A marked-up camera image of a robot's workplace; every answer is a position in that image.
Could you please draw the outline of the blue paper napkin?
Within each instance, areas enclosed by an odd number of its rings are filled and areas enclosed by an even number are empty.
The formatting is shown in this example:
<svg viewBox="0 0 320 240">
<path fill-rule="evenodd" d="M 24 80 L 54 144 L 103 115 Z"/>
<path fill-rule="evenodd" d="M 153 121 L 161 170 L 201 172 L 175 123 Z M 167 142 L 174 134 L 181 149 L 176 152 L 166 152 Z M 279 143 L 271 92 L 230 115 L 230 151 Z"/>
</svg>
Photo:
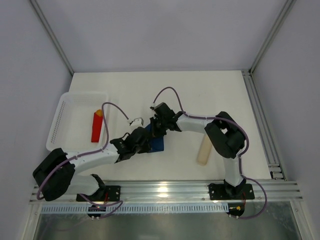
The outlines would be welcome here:
<svg viewBox="0 0 320 240">
<path fill-rule="evenodd" d="M 147 153 L 163 152 L 165 149 L 164 137 L 163 136 L 158 136 L 158 137 L 152 136 L 151 124 L 148 124 L 145 127 L 145 129 L 148 130 L 150 133 L 150 138 L 149 138 L 150 149 L 147 151 Z"/>
</svg>

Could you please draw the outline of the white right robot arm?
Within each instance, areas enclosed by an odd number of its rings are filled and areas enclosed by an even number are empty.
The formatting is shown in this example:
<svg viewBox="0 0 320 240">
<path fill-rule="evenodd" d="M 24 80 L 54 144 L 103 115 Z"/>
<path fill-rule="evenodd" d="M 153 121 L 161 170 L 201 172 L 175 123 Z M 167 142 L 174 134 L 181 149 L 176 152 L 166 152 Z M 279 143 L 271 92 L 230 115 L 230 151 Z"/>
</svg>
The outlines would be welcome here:
<svg viewBox="0 0 320 240">
<path fill-rule="evenodd" d="M 192 116 L 184 111 L 174 112 L 162 102 L 150 107 L 154 117 L 150 118 L 151 132 L 154 137 L 167 134 L 167 131 L 194 132 L 208 137 L 215 151 L 223 158 L 225 177 L 221 187 L 230 199 L 243 195 L 247 180 L 241 170 L 242 150 L 248 148 L 248 136 L 231 118 L 221 111 L 215 116 Z"/>
</svg>

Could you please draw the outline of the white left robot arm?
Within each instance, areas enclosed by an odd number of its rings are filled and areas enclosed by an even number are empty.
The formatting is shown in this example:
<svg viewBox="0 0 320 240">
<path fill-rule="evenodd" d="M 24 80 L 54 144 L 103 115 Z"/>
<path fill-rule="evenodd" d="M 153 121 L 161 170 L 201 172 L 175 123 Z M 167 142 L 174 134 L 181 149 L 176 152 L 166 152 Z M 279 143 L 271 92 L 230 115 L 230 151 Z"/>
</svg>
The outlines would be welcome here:
<svg viewBox="0 0 320 240">
<path fill-rule="evenodd" d="M 105 148 L 70 155 L 61 148 L 53 150 L 33 171 L 39 189 L 38 200 L 54 201 L 64 194 L 76 194 L 78 201 L 103 201 L 107 186 L 97 174 L 82 172 L 107 164 L 129 160 L 151 149 L 152 133 L 138 127 L 126 137 L 115 138 Z"/>
</svg>

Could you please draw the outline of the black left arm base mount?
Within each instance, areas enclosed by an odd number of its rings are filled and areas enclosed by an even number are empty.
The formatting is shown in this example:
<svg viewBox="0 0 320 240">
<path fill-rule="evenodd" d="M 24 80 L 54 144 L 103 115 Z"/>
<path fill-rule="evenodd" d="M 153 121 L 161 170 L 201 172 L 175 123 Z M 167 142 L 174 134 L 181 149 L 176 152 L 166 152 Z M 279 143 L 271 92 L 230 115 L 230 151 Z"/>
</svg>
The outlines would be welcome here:
<svg viewBox="0 0 320 240">
<path fill-rule="evenodd" d="M 120 185 L 106 185 L 100 187 L 92 195 L 84 195 L 87 199 L 92 202 L 117 202 L 120 200 L 121 196 L 121 186 Z"/>
</svg>

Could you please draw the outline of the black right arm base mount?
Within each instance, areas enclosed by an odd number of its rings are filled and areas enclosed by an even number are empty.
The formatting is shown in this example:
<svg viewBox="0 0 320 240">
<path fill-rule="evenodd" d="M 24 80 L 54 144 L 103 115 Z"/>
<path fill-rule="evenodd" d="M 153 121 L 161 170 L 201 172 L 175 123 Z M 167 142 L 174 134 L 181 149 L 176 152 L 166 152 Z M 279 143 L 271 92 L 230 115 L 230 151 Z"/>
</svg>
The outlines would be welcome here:
<svg viewBox="0 0 320 240">
<path fill-rule="evenodd" d="M 208 185 L 208 193 L 210 200 L 215 201 L 255 199 L 253 186 L 249 183 L 237 187 L 229 186 L 224 183 L 210 183 Z"/>
</svg>

